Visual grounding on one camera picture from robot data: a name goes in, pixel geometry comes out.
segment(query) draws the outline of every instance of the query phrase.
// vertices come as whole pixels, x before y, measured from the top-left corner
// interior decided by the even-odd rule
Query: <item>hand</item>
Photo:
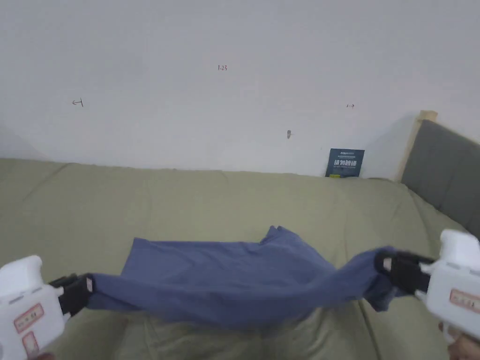
[[[443,324],[438,324],[440,331],[443,331]],[[457,330],[450,327],[449,334],[456,338],[456,341],[448,347],[450,360],[480,360],[480,343],[478,340],[460,334]]]

